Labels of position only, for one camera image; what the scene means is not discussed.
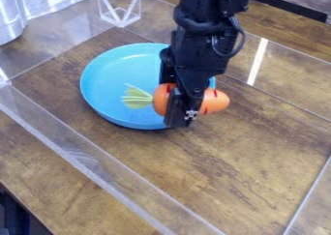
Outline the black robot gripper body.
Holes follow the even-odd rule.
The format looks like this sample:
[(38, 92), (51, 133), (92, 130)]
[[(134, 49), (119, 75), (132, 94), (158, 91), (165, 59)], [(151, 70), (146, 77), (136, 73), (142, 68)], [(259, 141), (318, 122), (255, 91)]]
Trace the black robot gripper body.
[(193, 33), (183, 27), (173, 32), (171, 49), (177, 84), (193, 97), (203, 97), (210, 79), (227, 70), (230, 58), (238, 53), (234, 47), (238, 31), (226, 29), (211, 34)]

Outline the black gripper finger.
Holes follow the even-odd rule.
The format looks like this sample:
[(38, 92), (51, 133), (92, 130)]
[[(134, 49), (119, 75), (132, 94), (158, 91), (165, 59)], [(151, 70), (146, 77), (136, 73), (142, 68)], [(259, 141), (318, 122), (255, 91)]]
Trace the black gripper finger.
[(170, 48), (165, 48), (161, 53), (161, 74), (159, 83), (175, 83), (177, 82), (177, 71), (175, 62)]
[(182, 92), (175, 87), (171, 90), (166, 115), (165, 125), (167, 128), (189, 127), (191, 122), (197, 119), (199, 108), (202, 106), (203, 97), (193, 97)]

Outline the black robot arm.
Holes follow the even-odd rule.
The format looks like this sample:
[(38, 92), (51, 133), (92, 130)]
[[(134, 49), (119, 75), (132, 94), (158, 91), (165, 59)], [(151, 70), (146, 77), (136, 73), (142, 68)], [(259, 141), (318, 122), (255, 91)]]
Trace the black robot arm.
[(171, 44), (161, 53), (161, 83), (174, 83), (166, 104), (165, 125), (186, 127), (198, 117), (210, 79), (225, 73), (230, 58), (246, 43), (235, 15), (250, 0), (181, 0)]

